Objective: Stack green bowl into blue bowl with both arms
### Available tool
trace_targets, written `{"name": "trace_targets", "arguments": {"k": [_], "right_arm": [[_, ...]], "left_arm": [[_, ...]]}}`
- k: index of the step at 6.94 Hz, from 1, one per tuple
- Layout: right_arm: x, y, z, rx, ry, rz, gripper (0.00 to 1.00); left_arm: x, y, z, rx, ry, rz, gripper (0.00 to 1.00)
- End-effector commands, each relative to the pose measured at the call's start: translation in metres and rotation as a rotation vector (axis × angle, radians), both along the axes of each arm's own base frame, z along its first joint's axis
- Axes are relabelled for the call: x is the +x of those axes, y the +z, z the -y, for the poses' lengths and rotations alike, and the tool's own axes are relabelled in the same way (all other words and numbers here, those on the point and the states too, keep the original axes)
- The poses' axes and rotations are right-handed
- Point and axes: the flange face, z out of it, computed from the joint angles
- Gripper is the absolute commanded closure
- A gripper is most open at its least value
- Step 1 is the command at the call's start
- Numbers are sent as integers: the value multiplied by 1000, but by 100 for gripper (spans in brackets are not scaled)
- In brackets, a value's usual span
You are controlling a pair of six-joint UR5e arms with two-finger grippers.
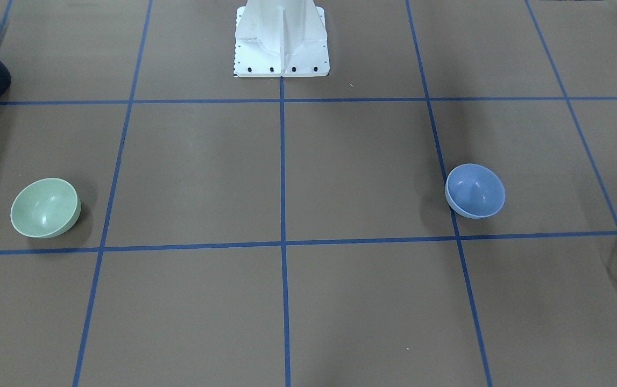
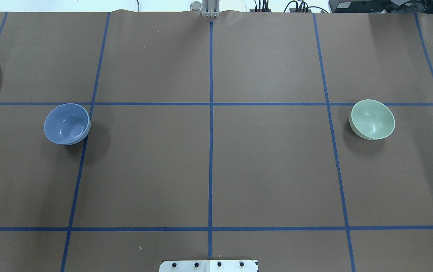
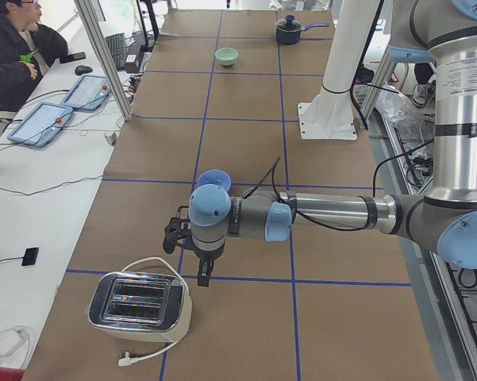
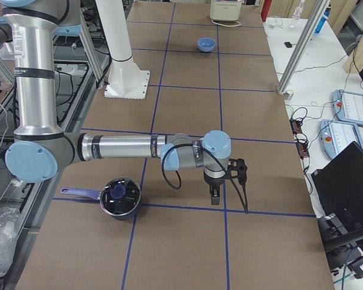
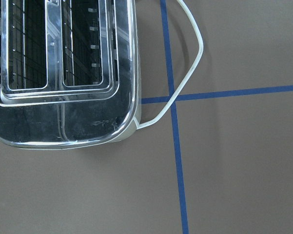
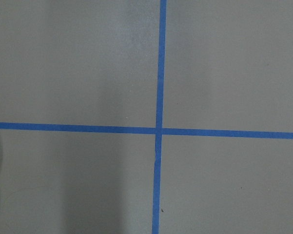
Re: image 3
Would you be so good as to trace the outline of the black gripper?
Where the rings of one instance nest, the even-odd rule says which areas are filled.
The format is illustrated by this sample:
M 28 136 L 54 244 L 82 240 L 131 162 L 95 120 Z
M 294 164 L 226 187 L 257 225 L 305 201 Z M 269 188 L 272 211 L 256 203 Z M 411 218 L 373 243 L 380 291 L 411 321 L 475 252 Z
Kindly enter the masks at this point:
M 225 238 L 216 241 L 201 241 L 197 237 L 191 238 L 195 246 L 194 252 L 199 260 L 198 285 L 208 287 L 213 271 L 213 261 L 221 256 L 225 248 Z

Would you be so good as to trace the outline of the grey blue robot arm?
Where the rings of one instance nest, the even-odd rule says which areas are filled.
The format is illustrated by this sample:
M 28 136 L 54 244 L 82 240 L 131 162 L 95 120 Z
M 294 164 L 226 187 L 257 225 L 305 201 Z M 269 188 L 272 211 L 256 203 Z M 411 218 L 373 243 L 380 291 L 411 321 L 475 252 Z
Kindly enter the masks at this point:
M 433 184 L 423 195 L 346 197 L 251 190 L 232 198 L 209 184 L 191 195 L 187 247 L 210 282 L 227 237 L 284 241 L 306 219 L 330 229 L 377 229 L 477 269 L 477 1 L 396 1 L 390 50 L 436 61 Z

